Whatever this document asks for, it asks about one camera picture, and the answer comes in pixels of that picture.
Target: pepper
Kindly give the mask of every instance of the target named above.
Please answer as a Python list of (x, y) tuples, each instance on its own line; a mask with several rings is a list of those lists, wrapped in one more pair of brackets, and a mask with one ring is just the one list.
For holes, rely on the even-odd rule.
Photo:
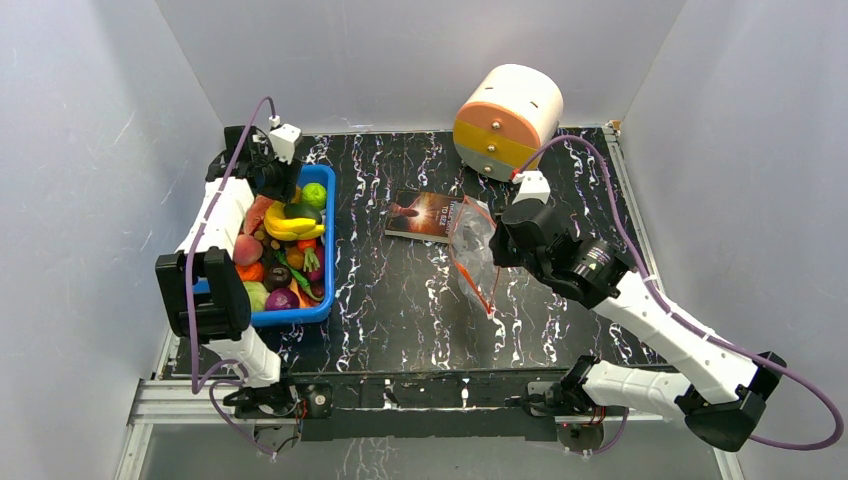
[(312, 288), (309, 287), (309, 280), (307, 280), (306, 277), (303, 276), (303, 274), (292, 268), (291, 265), (286, 262), (286, 256), (284, 254), (282, 254), (279, 250), (274, 252), (274, 254), (277, 255), (277, 261), (279, 261), (281, 264), (285, 265), (289, 268), (289, 270), (291, 270), (292, 277), (294, 277), (294, 280), (297, 282), (298, 287), (300, 287), (300, 289), (303, 290), (303, 292), (306, 293), (309, 298), (315, 300), (316, 302), (321, 302), (324, 300), (324, 297), (316, 297), (312, 293)]
[(321, 262), (315, 255), (315, 247), (317, 246), (318, 242), (314, 238), (297, 241), (297, 249), (303, 253), (303, 270), (306, 272), (314, 272), (321, 268)]
[(265, 276), (265, 269), (259, 262), (251, 263), (246, 267), (236, 265), (236, 272), (242, 282), (261, 282), (262, 277)]

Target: cylindrical container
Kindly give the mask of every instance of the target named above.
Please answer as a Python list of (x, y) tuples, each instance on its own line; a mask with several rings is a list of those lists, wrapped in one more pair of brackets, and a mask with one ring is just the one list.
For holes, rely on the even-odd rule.
[(463, 163), (505, 182), (551, 139), (561, 115), (562, 93), (553, 80), (530, 67), (501, 65), (459, 109), (453, 143)]

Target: yellow banana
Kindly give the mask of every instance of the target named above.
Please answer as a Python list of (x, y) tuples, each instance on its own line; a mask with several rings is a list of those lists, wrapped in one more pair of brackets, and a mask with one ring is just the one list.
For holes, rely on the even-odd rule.
[(323, 234), (324, 234), (324, 225), (315, 225), (315, 228), (313, 228), (312, 230), (310, 230), (306, 233), (299, 234), (297, 236), (297, 239), (298, 240), (310, 240), (310, 239), (313, 239), (313, 238), (318, 238)]
[(297, 234), (294, 233), (294, 232), (277, 231), (277, 230), (272, 230), (268, 227), (265, 227), (265, 231), (268, 232), (268, 235), (271, 235), (272, 237), (276, 238), (277, 240), (280, 240), (280, 241), (283, 241), (283, 242), (293, 242), (293, 241), (297, 240)]
[(299, 234), (311, 232), (316, 222), (310, 218), (286, 218), (283, 204), (274, 202), (265, 212), (265, 230), (277, 240), (297, 240)]
[(315, 228), (315, 220), (312, 218), (287, 218), (272, 222), (274, 228), (284, 232), (306, 233)]

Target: toy fruit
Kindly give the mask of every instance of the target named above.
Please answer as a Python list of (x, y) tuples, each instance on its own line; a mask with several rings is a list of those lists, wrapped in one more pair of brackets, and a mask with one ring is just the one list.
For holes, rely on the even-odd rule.
[(309, 308), (315, 306), (313, 303), (311, 303), (314, 302), (314, 300), (309, 298), (306, 293), (304, 293), (300, 290), (300, 288), (298, 288), (297, 282), (292, 281), (291, 285), (289, 285), (289, 290), (291, 290), (292, 292), (294, 292), (295, 295), (297, 295), (298, 302), (300, 303), (300, 308)]
[(265, 212), (274, 204), (274, 200), (264, 195), (257, 195), (253, 200), (253, 205), (247, 209), (244, 214), (244, 233), (251, 235), (256, 231), (256, 227), (262, 225), (262, 220), (265, 219)]
[(315, 259), (317, 267), (306, 272), (306, 278), (311, 282), (320, 282), (324, 278), (324, 247), (315, 247)]
[(265, 269), (259, 262), (251, 263), (248, 266), (236, 265), (236, 272), (242, 282), (261, 282), (265, 277)]
[(265, 302), (268, 300), (268, 290), (259, 282), (244, 282), (247, 290), (247, 298), (250, 299), (251, 312), (264, 312)]
[(286, 256), (285, 255), (283, 255), (281, 252), (274, 252), (274, 254), (277, 255), (277, 260), (280, 263), (288, 266), (291, 269), (292, 276), (294, 276), (294, 280), (297, 282), (297, 285), (300, 287), (300, 289), (303, 291), (303, 293), (309, 295), (309, 298), (311, 298), (312, 300), (315, 300), (316, 302), (320, 302), (320, 301), (324, 300), (323, 296), (319, 297), (319, 296), (315, 295), (314, 293), (312, 293), (312, 289), (309, 287), (309, 280), (307, 280), (306, 277), (301, 275), (300, 272), (298, 272), (294, 268), (291, 268), (291, 265), (289, 265), (288, 262), (286, 262)]
[(300, 299), (297, 294), (286, 287), (278, 288), (268, 295), (265, 301), (265, 310), (291, 310), (300, 307)]
[(309, 288), (312, 289), (312, 294), (316, 297), (324, 296), (324, 282), (311, 282)]
[(283, 207), (283, 215), (286, 218), (311, 218), (315, 223), (324, 221), (321, 211), (308, 203), (289, 203)]
[(320, 183), (307, 183), (300, 192), (300, 203), (324, 210), (327, 207), (327, 189)]
[(318, 225), (311, 218), (286, 218), (283, 204), (274, 202), (265, 212), (265, 231), (277, 240), (298, 240), (302, 235), (311, 235), (316, 230), (321, 233), (309, 238), (315, 238), (324, 233), (324, 226)]
[(303, 252), (298, 250), (297, 247), (291, 247), (286, 250), (286, 262), (288, 262), (289, 266), (295, 270), (303, 270), (304, 260), (305, 257)]
[(265, 273), (265, 280), (262, 282), (269, 292), (282, 287), (287, 287), (291, 284), (292, 275), (289, 267), (276, 265), (268, 269)]
[(297, 249), (303, 254), (303, 268), (304, 272), (314, 272), (321, 268), (321, 262), (318, 260), (318, 257), (315, 255), (315, 248), (318, 246), (318, 242), (312, 238), (309, 240), (298, 240)]
[(262, 257), (262, 244), (250, 235), (239, 234), (233, 247), (233, 263), (246, 267)]
[(279, 250), (281, 245), (280, 241), (276, 238), (268, 235), (268, 232), (265, 230), (265, 225), (259, 225), (256, 230), (253, 232), (253, 238), (259, 240), (259, 243), (265, 247), (265, 250)]

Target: white bracket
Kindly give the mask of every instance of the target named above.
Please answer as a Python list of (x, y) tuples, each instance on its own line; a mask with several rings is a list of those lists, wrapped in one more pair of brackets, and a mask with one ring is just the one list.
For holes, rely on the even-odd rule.
[(519, 173), (512, 179), (512, 183), (516, 185), (520, 184), (518, 193), (515, 195), (512, 203), (527, 200), (528, 198), (535, 198), (542, 203), (548, 203), (548, 199), (551, 197), (551, 186), (548, 183), (548, 179), (538, 170), (528, 170)]
[(294, 159), (294, 150), (302, 138), (301, 130), (288, 123), (268, 132), (268, 139), (271, 140), (274, 153), (277, 154), (277, 159), (283, 163), (291, 163)]

